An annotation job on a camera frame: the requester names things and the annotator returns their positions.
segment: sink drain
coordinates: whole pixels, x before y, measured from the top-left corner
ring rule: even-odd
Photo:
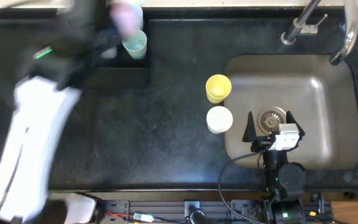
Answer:
[[[277,131],[279,124],[285,124],[285,112],[276,106],[263,110],[259,113],[259,128],[265,133],[270,134]]]

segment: green led light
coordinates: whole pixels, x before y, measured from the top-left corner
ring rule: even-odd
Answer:
[[[46,52],[44,52],[44,53],[38,55],[38,56],[36,57],[36,59],[38,59],[38,58],[40,58],[40,57],[43,57],[43,56],[49,54],[51,51],[52,51],[52,49],[47,50]]]

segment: faucet base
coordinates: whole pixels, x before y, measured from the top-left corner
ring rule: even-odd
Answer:
[[[281,41],[282,41],[284,44],[286,44],[286,45],[293,45],[293,44],[295,43],[296,38],[293,39],[293,41],[287,41],[287,40],[284,38],[284,36],[285,36],[285,32],[281,35]]]

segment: sink basin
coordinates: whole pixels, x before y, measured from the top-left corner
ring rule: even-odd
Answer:
[[[224,106],[233,114],[225,132],[230,158],[250,153],[242,142],[248,112],[257,135],[267,135],[292,115],[306,136],[288,153],[290,162],[309,169],[349,169],[358,163],[358,106],[351,69],[332,66],[328,55],[243,55],[232,59],[224,74],[232,91]],[[257,167],[257,156],[237,161]]]

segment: faucet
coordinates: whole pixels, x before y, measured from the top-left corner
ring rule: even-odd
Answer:
[[[303,32],[306,27],[306,20],[310,17],[310,14],[316,9],[321,0],[311,0],[310,3],[302,11],[298,18],[293,20],[287,32],[284,32],[281,36],[281,40],[284,44],[291,45],[295,43],[296,37]],[[356,0],[343,0],[345,15],[346,15],[346,34],[345,41],[338,53],[331,56],[329,62],[331,65],[338,65],[353,49],[358,35],[358,10]]]

